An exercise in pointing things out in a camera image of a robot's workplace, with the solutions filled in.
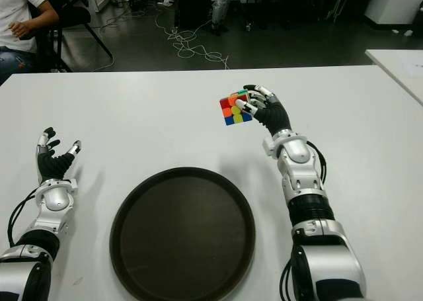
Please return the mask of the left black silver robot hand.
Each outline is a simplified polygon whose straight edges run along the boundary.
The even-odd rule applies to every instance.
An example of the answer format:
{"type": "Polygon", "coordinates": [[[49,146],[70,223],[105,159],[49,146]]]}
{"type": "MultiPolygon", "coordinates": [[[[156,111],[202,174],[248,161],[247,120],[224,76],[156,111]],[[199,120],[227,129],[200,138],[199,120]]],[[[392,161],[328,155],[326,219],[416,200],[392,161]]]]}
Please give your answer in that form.
{"type": "Polygon", "coordinates": [[[60,144],[60,140],[50,140],[56,135],[56,131],[49,127],[43,131],[36,146],[36,167],[38,182],[50,179],[62,180],[67,170],[71,167],[75,156],[81,151],[81,141],[77,140],[70,149],[62,155],[54,157],[54,148],[60,144]]]}

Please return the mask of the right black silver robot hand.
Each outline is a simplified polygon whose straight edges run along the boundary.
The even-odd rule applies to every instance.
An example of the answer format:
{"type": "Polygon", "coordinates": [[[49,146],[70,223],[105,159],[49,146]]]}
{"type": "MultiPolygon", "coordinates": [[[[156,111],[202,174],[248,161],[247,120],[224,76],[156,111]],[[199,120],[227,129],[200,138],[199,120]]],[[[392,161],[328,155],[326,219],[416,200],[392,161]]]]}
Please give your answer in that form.
{"type": "Polygon", "coordinates": [[[242,112],[251,115],[274,136],[282,130],[291,130],[288,113],[277,96],[263,85],[244,85],[248,101],[237,99],[242,112]]]}

